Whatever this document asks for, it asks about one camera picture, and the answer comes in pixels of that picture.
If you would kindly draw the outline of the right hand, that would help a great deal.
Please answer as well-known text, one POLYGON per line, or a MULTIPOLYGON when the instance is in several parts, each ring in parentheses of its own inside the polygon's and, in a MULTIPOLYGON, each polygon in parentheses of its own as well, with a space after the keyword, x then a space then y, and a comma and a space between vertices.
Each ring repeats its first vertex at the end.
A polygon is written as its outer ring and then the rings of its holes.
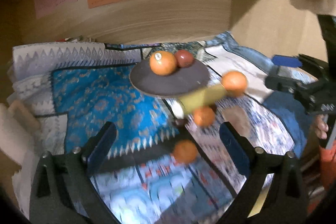
POLYGON ((329 127, 323 119, 323 115, 318 115, 315 117, 313 124, 313 131, 319 139, 326 139, 329 131, 329 127))

